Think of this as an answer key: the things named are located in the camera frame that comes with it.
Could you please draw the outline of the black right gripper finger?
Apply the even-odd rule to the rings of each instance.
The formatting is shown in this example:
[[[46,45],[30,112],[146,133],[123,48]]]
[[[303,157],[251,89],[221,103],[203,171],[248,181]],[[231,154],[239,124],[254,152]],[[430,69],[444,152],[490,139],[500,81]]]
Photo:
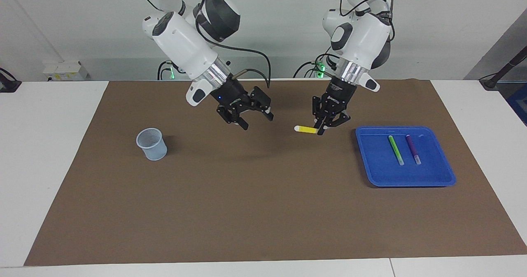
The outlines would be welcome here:
[[[217,112],[226,123],[233,123],[243,130],[248,130],[249,124],[237,112],[231,112],[226,107],[217,107]]]
[[[260,111],[269,121],[273,121],[274,115],[271,112],[271,98],[265,94],[259,87],[254,87],[250,92],[252,108]]]

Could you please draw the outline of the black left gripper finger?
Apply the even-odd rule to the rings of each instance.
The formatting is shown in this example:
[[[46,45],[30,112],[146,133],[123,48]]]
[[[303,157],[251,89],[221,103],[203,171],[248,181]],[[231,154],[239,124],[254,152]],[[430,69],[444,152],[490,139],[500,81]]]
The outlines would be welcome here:
[[[327,127],[327,117],[328,113],[326,112],[327,106],[327,97],[314,96],[312,98],[312,114],[315,117],[314,128],[317,129],[318,135],[323,135]]]
[[[351,117],[346,112],[340,112],[336,115],[331,115],[327,117],[327,127],[328,128],[334,128],[342,125],[343,123],[346,123],[347,121],[350,121]]]

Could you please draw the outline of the green highlighter pen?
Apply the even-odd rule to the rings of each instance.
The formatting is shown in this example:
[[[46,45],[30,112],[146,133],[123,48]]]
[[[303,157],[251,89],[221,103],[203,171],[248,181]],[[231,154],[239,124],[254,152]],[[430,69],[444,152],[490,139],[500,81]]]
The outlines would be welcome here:
[[[399,151],[399,148],[398,148],[398,146],[397,146],[397,144],[395,142],[395,139],[393,138],[392,135],[388,136],[388,141],[389,141],[389,143],[390,143],[390,145],[392,147],[392,150],[393,150],[393,152],[395,154],[395,157],[397,158],[397,161],[398,161],[399,165],[401,165],[401,166],[405,165],[405,163],[403,161],[403,157],[402,157],[402,155],[401,155],[401,153]]]

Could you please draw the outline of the purple highlighter pen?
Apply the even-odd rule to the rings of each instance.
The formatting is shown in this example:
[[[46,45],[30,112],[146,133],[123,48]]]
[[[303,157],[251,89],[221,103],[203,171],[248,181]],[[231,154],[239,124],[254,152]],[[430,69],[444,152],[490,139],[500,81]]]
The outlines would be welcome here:
[[[419,153],[417,151],[417,148],[415,147],[415,144],[414,144],[414,142],[412,140],[411,135],[406,135],[406,141],[407,141],[408,147],[410,148],[410,152],[412,154],[412,157],[413,157],[415,163],[417,165],[422,164],[422,162],[420,160]]]

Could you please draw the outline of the translucent plastic cup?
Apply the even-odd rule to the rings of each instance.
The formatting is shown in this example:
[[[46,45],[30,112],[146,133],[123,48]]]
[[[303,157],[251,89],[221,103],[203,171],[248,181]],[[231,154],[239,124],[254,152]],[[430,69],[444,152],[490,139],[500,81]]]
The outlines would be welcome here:
[[[162,132],[157,128],[146,128],[139,132],[136,144],[150,161],[158,161],[168,152]]]

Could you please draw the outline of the brown table mat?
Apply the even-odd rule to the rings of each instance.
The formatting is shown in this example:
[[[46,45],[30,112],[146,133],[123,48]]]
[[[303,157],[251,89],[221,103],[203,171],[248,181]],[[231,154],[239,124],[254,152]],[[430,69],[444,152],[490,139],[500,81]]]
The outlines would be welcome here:
[[[211,98],[188,105],[188,83],[109,83],[25,265],[527,254],[431,82],[380,85],[316,136],[293,127],[325,81],[275,82],[274,120],[246,112],[248,130]],[[429,127],[456,184],[371,185],[354,135],[368,125]],[[136,144],[146,128],[163,134],[158,161]]]

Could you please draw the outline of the blue plastic tray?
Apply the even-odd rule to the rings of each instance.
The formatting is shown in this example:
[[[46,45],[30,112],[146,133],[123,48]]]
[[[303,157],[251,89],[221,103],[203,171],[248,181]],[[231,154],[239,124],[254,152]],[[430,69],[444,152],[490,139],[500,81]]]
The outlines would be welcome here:
[[[368,180],[378,187],[446,187],[455,174],[440,143],[425,126],[361,126],[356,129]],[[389,143],[392,135],[405,165],[399,165]],[[406,141],[411,135],[422,164],[417,165]]]

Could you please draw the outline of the black tripod pole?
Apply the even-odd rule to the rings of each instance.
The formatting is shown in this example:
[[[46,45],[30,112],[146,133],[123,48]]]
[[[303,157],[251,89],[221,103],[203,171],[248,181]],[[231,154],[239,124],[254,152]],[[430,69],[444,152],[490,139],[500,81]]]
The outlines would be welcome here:
[[[522,63],[527,58],[527,46],[521,49],[504,67],[496,73],[488,74],[478,79],[478,82],[487,91],[499,91],[497,83],[515,66]]]

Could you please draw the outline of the blue crate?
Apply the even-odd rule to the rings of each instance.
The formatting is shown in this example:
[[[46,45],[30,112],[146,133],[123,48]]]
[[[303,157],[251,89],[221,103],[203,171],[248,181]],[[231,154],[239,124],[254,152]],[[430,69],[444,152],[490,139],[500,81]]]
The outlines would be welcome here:
[[[506,102],[527,126],[527,83],[507,97]]]

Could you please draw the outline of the black clamp mount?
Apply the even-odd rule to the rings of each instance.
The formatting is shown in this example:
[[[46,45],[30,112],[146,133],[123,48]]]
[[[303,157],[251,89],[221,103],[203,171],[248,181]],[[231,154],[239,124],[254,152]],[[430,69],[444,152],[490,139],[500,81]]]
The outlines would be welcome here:
[[[21,83],[9,71],[0,68],[0,93],[14,93]]]

